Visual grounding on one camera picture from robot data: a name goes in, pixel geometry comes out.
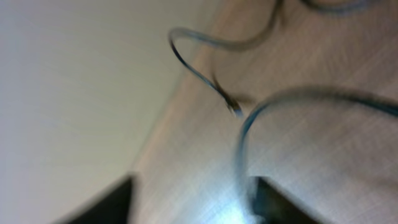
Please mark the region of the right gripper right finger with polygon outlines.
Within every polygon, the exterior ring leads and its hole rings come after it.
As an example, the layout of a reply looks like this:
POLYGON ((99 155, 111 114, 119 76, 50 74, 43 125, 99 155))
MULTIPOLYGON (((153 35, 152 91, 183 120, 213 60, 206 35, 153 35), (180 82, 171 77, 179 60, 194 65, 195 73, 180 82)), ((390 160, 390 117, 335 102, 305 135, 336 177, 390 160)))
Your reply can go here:
POLYGON ((266 224, 319 224, 321 221, 292 201, 265 177, 256 177, 252 213, 266 224))

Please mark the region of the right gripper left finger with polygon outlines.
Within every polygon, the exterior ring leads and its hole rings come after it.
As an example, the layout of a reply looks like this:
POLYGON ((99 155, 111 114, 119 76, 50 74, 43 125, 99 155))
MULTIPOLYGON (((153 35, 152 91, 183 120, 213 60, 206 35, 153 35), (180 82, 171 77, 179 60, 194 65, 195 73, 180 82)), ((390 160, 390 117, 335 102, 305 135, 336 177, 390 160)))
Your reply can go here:
POLYGON ((134 199, 134 178, 128 176, 82 212, 60 220, 64 224, 128 224, 134 199))

